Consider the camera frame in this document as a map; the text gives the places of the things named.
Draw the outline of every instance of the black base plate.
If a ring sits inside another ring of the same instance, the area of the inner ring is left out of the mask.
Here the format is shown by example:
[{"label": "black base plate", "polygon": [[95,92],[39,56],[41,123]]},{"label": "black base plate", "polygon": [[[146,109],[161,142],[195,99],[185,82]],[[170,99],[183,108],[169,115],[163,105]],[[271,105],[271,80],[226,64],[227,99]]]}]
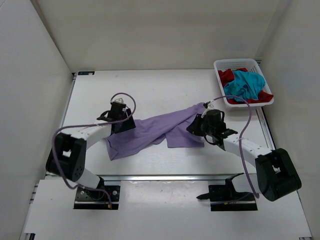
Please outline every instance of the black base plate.
[{"label": "black base plate", "polygon": [[105,186],[105,190],[109,193],[112,209],[110,209],[109,201],[106,196],[99,200],[92,199],[86,194],[83,188],[78,187],[76,190],[73,209],[93,209],[93,210],[118,210],[119,198],[120,198],[120,186],[118,185],[108,185]]},{"label": "black base plate", "polygon": [[[231,197],[230,194],[228,194],[228,191],[225,190],[226,188],[226,185],[209,185],[209,193],[213,193],[212,197],[210,198],[212,212],[258,210],[255,196],[252,193],[246,196],[248,192],[234,192],[233,196]],[[240,198],[242,199],[235,203],[215,204],[218,202],[236,201]]]}]

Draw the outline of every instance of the white table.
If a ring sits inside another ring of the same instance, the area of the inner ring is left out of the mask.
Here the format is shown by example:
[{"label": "white table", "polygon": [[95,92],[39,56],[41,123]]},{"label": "white table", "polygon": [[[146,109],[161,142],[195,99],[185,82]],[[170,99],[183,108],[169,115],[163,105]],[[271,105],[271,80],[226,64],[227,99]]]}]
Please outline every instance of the white table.
[{"label": "white table", "polygon": [[[220,96],[219,91],[211,69],[96,71],[77,76],[63,124],[92,123],[110,108],[110,97],[117,92],[131,94],[137,103],[134,118],[146,119],[209,101]],[[124,100],[132,107],[127,97]],[[216,107],[225,109],[222,100]],[[226,112],[225,121],[240,132],[247,118],[246,110]],[[273,147],[261,109],[253,112],[244,136]],[[87,151],[85,166],[108,180],[123,180],[119,210],[73,209],[75,191],[59,177],[48,175],[37,188],[25,233],[35,233],[35,240],[298,240],[311,236],[296,192],[275,202],[262,196],[256,201],[258,211],[252,212],[211,212],[209,202],[197,201],[196,196],[208,191],[208,180],[243,172],[237,156],[215,146],[169,149],[164,141],[110,161],[105,143],[98,142]],[[249,166],[249,172],[255,169]]]},{"label": "white table", "polygon": [[[91,124],[110,109],[115,93],[131,94],[136,100],[135,119],[146,119],[186,109],[221,96],[214,70],[127,70],[96,71],[76,77],[63,125]],[[133,108],[132,101],[124,96]],[[223,100],[216,107],[224,111]],[[227,112],[228,128],[238,132],[248,120],[248,111]],[[256,111],[244,137],[267,147]],[[219,175],[243,171],[240,159],[217,146],[205,148],[167,148],[167,142],[153,145],[139,154],[110,161],[103,141],[86,153],[85,167],[97,175]],[[251,173],[255,172],[250,164]]]}]

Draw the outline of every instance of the lavender cloth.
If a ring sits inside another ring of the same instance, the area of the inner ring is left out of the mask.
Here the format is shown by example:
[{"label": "lavender cloth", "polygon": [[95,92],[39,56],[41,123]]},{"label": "lavender cloth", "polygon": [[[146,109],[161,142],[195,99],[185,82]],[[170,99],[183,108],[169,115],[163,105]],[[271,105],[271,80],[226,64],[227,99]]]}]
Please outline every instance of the lavender cloth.
[{"label": "lavender cloth", "polygon": [[150,144],[160,144],[165,138],[168,148],[203,148],[201,138],[186,129],[196,114],[202,114],[204,110],[202,102],[184,110],[134,120],[134,129],[105,138],[110,160],[137,154]]}]

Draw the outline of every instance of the cable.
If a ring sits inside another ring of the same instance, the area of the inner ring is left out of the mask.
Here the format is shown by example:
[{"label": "cable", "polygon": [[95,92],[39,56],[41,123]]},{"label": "cable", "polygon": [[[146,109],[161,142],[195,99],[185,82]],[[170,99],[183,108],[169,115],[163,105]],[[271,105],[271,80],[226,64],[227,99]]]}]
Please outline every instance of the cable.
[{"label": "cable", "polygon": [[240,197],[239,199],[236,199],[236,200],[229,200],[229,201],[216,201],[216,202],[211,202],[210,204],[211,205],[218,205],[218,204],[231,204],[231,203],[236,203],[246,197],[248,197],[251,193],[249,192],[248,194]]},{"label": "cable", "polygon": [[116,93],[115,95],[112,96],[110,102],[112,103],[112,100],[115,98],[115,96],[118,96],[118,95],[126,95],[128,96],[129,98],[131,98],[131,100],[133,101],[133,104],[134,104],[134,108],[133,108],[133,111],[132,113],[125,119],[123,120],[119,120],[119,121],[112,121],[112,122],[103,122],[103,123],[98,123],[98,124],[82,124],[82,125],[69,125],[69,126],[63,126],[63,127],[60,127],[58,130],[56,130],[52,136],[52,140],[51,140],[51,145],[52,145],[52,155],[53,155],[53,159],[54,159],[54,162],[55,162],[55,165],[59,171],[59,174],[60,176],[62,177],[64,183],[66,184],[66,186],[71,189],[71,190],[74,190],[78,187],[81,187],[83,189],[86,189],[86,190],[89,190],[89,191],[99,191],[99,192],[103,192],[107,197],[108,197],[108,201],[109,201],[109,205],[110,205],[110,209],[112,209],[112,204],[111,204],[111,198],[110,198],[110,195],[109,193],[104,190],[104,189],[96,189],[96,188],[91,188],[91,187],[87,187],[87,186],[82,186],[80,184],[76,184],[75,186],[71,186],[66,178],[66,175],[60,165],[60,162],[58,160],[58,155],[57,155],[57,150],[56,150],[56,144],[55,144],[55,140],[56,140],[56,136],[58,135],[59,132],[61,132],[62,130],[64,129],[73,129],[73,128],[90,128],[90,127],[96,127],[96,126],[106,126],[106,125],[109,125],[109,124],[120,124],[120,123],[123,123],[125,121],[127,121],[129,118],[132,117],[132,115],[135,113],[136,111],[136,108],[137,108],[137,104],[136,104],[136,101],[135,99],[125,93],[125,92],[118,92]]},{"label": "cable", "polygon": [[242,131],[240,132],[240,135],[239,135],[239,151],[240,151],[240,157],[241,157],[242,165],[243,165],[243,168],[244,168],[245,176],[246,176],[246,178],[247,178],[247,180],[249,182],[249,185],[250,185],[250,188],[252,190],[253,195],[258,199],[260,197],[260,195],[259,195],[259,193],[256,192],[256,190],[254,188],[254,185],[253,185],[253,183],[252,183],[252,181],[250,179],[250,176],[249,176],[249,173],[248,173],[248,169],[247,169],[247,166],[246,166],[246,160],[245,160],[245,157],[244,157],[244,151],[242,149],[242,136],[243,136],[245,130],[247,129],[247,127],[248,127],[248,125],[249,125],[249,123],[251,121],[252,110],[251,110],[251,107],[250,107],[249,103],[246,100],[244,100],[242,97],[239,97],[239,96],[234,96],[234,95],[219,96],[219,97],[216,97],[215,99],[213,99],[213,101],[218,100],[218,99],[223,99],[223,98],[229,98],[229,97],[240,99],[241,101],[243,101],[248,106],[249,118],[248,118],[248,121],[246,122],[246,125],[244,126],[244,128],[242,129]]}]

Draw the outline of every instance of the red cloth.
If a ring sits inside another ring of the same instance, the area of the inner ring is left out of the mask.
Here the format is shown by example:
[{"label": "red cloth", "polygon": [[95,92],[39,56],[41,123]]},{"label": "red cloth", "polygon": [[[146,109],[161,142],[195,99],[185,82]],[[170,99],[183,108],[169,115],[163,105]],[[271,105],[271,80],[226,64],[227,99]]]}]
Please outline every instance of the red cloth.
[{"label": "red cloth", "polygon": [[[237,71],[243,71],[243,72],[248,72],[248,70],[246,68],[239,68],[237,69]],[[218,71],[219,76],[220,76],[220,80],[222,83],[222,87],[224,88],[225,85],[227,85],[227,83],[232,82],[233,80],[235,80],[235,75],[234,73],[231,71],[231,69],[227,69],[226,71]],[[272,94],[266,93],[265,91],[261,91],[258,94],[258,100],[254,100],[254,99],[248,99],[247,102],[249,104],[258,104],[258,103],[268,103],[271,101],[271,99],[274,96]],[[234,100],[233,98],[228,99],[227,100],[228,103],[230,104],[243,104],[243,102],[239,102]]]}]

